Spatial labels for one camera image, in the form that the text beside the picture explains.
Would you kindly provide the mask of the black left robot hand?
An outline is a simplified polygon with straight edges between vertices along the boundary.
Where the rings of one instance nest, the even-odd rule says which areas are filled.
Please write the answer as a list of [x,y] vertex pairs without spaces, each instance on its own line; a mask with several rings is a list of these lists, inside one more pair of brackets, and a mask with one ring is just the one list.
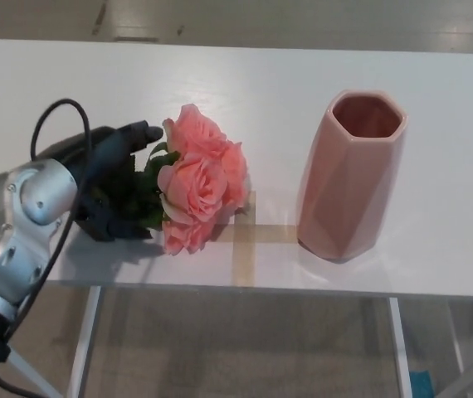
[[75,223],[93,240],[150,240],[148,228],[125,209],[135,192],[134,154],[163,137],[163,129],[142,120],[91,131],[92,154]]

